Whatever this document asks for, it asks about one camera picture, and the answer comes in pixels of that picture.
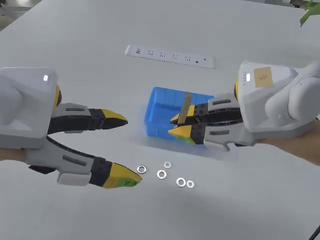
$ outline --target yellow object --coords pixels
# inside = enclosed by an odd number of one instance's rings
[[[191,130],[191,125],[184,125],[172,128],[168,131],[168,133],[172,136],[175,136],[179,141],[184,141],[189,144],[196,144],[191,138]]]
[[[55,97],[54,97],[54,102],[53,102],[53,109],[57,107],[58,100],[59,100],[59,94],[60,94],[60,87],[59,85],[56,86],[55,88]]]
[[[103,184],[103,188],[112,189],[119,187],[134,187],[140,181],[142,177],[139,176],[134,171],[131,171],[125,166],[122,166],[118,163],[112,163],[109,177]]]
[[[102,112],[106,119],[120,119],[120,120],[128,121],[124,116],[114,111],[110,111],[108,109],[102,109]]]
[[[238,100],[238,86],[239,86],[239,82],[237,81],[234,85],[235,99],[237,100]]]
[[[194,115],[194,113],[195,113],[195,105],[190,105],[186,117],[192,117]],[[171,122],[177,121],[179,119],[179,115],[180,115],[180,113],[178,113],[173,118],[171,118]]]

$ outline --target human arm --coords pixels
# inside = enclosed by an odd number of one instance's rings
[[[293,138],[261,139],[259,143],[275,146],[320,166],[320,120],[316,120],[311,130],[303,135]]]
[[[0,148],[0,161],[3,160],[14,160],[25,163],[25,151],[24,149]]]

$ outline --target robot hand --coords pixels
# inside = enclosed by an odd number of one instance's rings
[[[234,93],[200,105],[185,100],[186,106],[171,119],[177,126],[169,134],[226,152],[229,143],[242,147],[260,139],[293,138],[310,130],[320,114],[319,93],[320,63],[294,69],[245,61]]]
[[[0,148],[25,149],[30,169],[59,171],[64,185],[96,185],[106,189],[133,187],[142,178],[120,164],[73,150],[48,135],[108,130],[128,121],[107,109],[61,103],[57,76],[48,68],[0,70]]]

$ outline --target yellow sticker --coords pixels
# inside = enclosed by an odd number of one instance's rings
[[[271,67],[256,68],[253,70],[256,88],[267,88],[274,84],[272,79]]]

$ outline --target green object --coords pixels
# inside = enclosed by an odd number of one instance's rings
[[[184,137],[184,136],[176,136],[176,139],[178,141],[186,142],[188,144],[195,144],[195,142],[190,137]]]
[[[134,187],[135,185],[137,185],[137,181],[133,180],[131,178],[120,178],[115,187],[119,188],[119,187]]]
[[[312,15],[320,15],[320,3],[317,3],[312,6],[312,0],[309,0],[306,5],[305,9],[307,10],[306,14],[300,18],[300,27],[305,24],[305,22],[308,20],[308,18]]]

